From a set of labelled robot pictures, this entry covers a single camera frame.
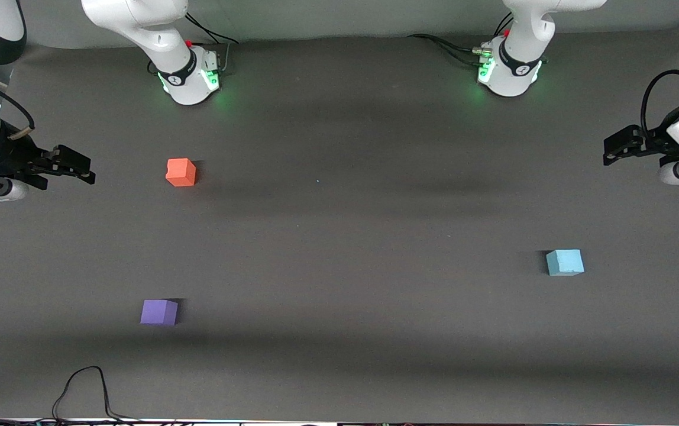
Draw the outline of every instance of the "gray mat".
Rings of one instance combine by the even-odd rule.
[[[679,424],[679,188],[602,166],[679,28],[548,57],[501,99],[425,40],[248,43],[183,108],[139,49],[30,52],[10,94],[98,181],[0,204],[0,416],[99,364],[140,417]],[[652,122],[677,105],[663,81]],[[140,326],[153,298],[181,323]],[[63,415],[101,413],[79,378]]]

